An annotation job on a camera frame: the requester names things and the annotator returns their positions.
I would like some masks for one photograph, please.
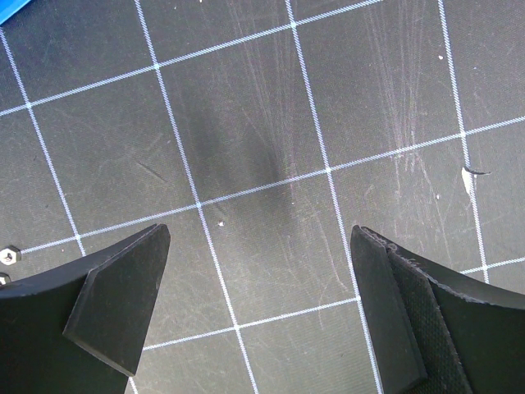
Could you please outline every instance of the cutting mat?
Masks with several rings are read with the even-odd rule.
[[[524,14],[34,0],[0,30],[0,243],[23,249],[4,271],[164,222],[128,393],[381,392],[354,224],[525,293]]]

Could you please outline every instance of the hex nut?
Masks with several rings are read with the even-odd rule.
[[[22,252],[15,246],[8,246],[4,250],[0,250],[0,262],[5,265],[13,265],[22,260]]]
[[[0,273],[0,286],[6,285],[11,281],[11,278],[6,273]]]

